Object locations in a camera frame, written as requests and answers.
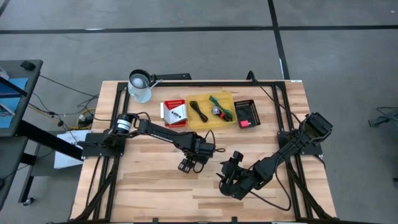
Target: green object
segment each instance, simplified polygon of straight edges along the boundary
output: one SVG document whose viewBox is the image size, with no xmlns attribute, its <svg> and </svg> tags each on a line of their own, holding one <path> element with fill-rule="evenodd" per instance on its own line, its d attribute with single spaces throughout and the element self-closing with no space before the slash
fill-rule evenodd
<svg viewBox="0 0 398 224">
<path fill-rule="evenodd" d="M 217 99 L 210 95 L 209 100 L 214 103 L 227 117 L 232 120 L 232 112 L 229 110 L 224 109 L 217 101 Z"/>
</svg>

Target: caster wheel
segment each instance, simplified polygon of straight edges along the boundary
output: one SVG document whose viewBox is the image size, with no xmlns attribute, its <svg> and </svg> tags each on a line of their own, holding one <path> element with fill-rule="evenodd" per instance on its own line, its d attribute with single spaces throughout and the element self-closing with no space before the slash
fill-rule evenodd
<svg viewBox="0 0 398 224">
<path fill-rule="evenodd" d="M 24 203 L 22 203 L 24 206 L 31 205 L 35 201 L 34 198 L 28 198 Z"/>
</svg>

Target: black container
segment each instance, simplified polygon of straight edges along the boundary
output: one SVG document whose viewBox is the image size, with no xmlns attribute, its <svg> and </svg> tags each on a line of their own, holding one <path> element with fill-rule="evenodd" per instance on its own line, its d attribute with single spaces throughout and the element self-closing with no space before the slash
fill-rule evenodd
<svg viewBox="0 0 398 224">
<path fill-rule="evenodd" d="M 250 128 L 260 125 L 260 118 L 254 100 L 238 101 L 234 102 L 234 105 L 239 127 Z"/>
</svg>

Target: black desk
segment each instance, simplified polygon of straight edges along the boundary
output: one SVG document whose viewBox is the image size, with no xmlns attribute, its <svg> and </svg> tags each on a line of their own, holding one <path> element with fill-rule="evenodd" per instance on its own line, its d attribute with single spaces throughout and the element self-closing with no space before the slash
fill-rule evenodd
<svg viewBox="0 0 398 224">
<path fill-rule="evenodd" d="M 0 209 L 6 201 L 7 194 L 10 190 L 12 181 L 14 180 L 14 172 L 16 172 L 19 163 L 30 165 L 28 175 L 23 186 L 21 196 L 19 197 L 20 203 L 26 203 L 28 194 L 34 175 L 32 174 L 34 167 L 43 163 L 36 158 L 40 157 L 39 148 L 34 155 L 24 153 L 28 139 L 33 140 L 39 144 L 47 146 L 72 158 L 81 160 L 81 149 L 71 145 L 53 134 L 50 134 L 27 121 L 22 120 L 22 117 L 27 108 L 30 97 L 39 79 L 40 69 L 42 68 L 43 61 L 29 60 L 36 67 L 33 71 L 26 70 L 21 67 L 23 60 L 8 60 L 0 61 L 0 67 L 5 69 L 10 78 L 28 78 L 24 90 L 27 92 L 26 97 L 21 97 L 15 116 L 13 117 L 9 128 L 0 128 L 0 178 L 5 178 L 4 186 L 0 189 Z"/>
<path fill-rule="evenodd" d="M 42 68 L 42 60 L 30 60 L 29 62 L 36 65 L 33 71 L 26 70 L 21 67 L 23 60 L 10 60 L 10 61 L 0 61 L 0 67 L 5 69 L 10 78 L 28 78 L 25 86 L 25 91 L 27 92 L 26 97 L 21 97 L 18 103 L 17 109 L 15 111 L 15 116 L 12 118 L 9 128 L 0 128 L 0 138 L 12 137 L 16 135 L 19 122 L 25 113 L 27 104 L 32 96 L 33 89 L 36 86 L 37 80 L 39 79 L 40 69 Z"/>
</svg>

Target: red box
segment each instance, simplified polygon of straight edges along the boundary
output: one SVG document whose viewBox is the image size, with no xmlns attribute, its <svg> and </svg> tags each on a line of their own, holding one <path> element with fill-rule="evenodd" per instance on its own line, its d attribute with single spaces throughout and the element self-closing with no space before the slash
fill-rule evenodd
<svg viewBox="0 0 398 224">
<path fill-rule="evenodd" d="M 166 105 L 167 109 L 169 109 L 169 110 L 176 108 L 180 105 L 184 105 L 184 104 L 185 104 L 185 100 L 167 100 L 164 102 L 164 105 Z M 187 120 L 183 120 L 183 121 L 180 121 L 175 124 L 164 123 L 164 126 L 166 126 L 168 128 L 181 128 L 181 127 L 184 127 L 186 124 L 187 124 Z"/>
</svg>

